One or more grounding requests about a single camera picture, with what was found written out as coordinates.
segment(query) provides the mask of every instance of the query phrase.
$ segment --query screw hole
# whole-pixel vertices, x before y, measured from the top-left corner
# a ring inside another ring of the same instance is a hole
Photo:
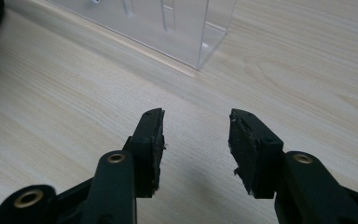
[[[305,163],[305,164],[310,164],[310,163],[313,163],[313,160],[311,157],[309,156],[306,156],[304,154],[296,154],[293,156],[293,158],[296,160],[296,161],[299,161],[301,163]]]
[[[124,161],[124,159],[126,159],[126,156],[124,156],[123,154],[113,154],[107,158],[107,161],[109,161],[110,163],[118,163]]]
[[[42,198],[43,198],[42,190],[32,189],[22,193],[22,195],[20,195],[16,199],[16,201],[14,201],[14,206],[17,208],[26,208],[39,202]]]

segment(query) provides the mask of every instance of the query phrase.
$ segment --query table surface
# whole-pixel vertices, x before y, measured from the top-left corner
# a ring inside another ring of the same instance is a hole
[[[139,118],[165,113],[160,189],[139,223],[277,223],[248,196],[227,146],[231,108],[284,151],[318,157],[358,191],[358,1],[238,0],[199,71],[51,3],[7,1],[0,28],[0,203],[34,184],[93,176]]]

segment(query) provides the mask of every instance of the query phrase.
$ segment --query wooden table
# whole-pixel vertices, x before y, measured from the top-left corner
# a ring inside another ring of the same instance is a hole
[[[228,35],[193,70],[41,0],[9,0],[0,28],[0,203],[58,193],[165,109],[160,190],[139,223],[277,223],[248,196],[227,146],[248,110],[358,191],[358,1],[238,0]]]

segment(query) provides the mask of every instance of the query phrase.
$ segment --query metal screw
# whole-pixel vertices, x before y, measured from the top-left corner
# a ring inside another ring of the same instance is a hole
[[[313,160],[309,156],[306,156],[304,154],[296,154],[296,155],[293,156],[293,158],[296,161],[299,161],[301,163],[305,163],[305,164],[313,163]]]
[[[39,202],[43,198],[43,191],[40,189],[31,189],[20,195],[16,201],[14,201],[14,206],[17,208],[26,208],[35,203]]]

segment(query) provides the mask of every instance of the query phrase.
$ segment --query transparent plastic container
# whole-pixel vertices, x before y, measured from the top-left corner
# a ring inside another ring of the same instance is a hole
[[[227,33],[235,0],[49,0],[200,69]]]

